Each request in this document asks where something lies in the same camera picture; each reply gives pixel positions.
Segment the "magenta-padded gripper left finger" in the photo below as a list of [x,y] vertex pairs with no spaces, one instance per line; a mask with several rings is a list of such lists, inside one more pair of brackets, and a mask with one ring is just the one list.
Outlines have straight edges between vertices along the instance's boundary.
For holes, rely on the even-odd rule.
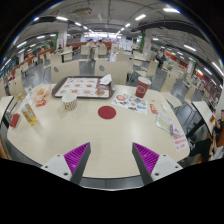
[[56,154],[42,169],[79,185],[90,153],[90,143],[87,142],[64,155]]

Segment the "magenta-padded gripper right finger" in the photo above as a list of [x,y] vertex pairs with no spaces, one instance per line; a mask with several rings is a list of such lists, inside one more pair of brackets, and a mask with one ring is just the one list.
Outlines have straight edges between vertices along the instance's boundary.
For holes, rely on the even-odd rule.
[[138,143],[132,145],[132,154],[135,158],[144,185],[182,169],[182,167],[169,155],[159,155]]

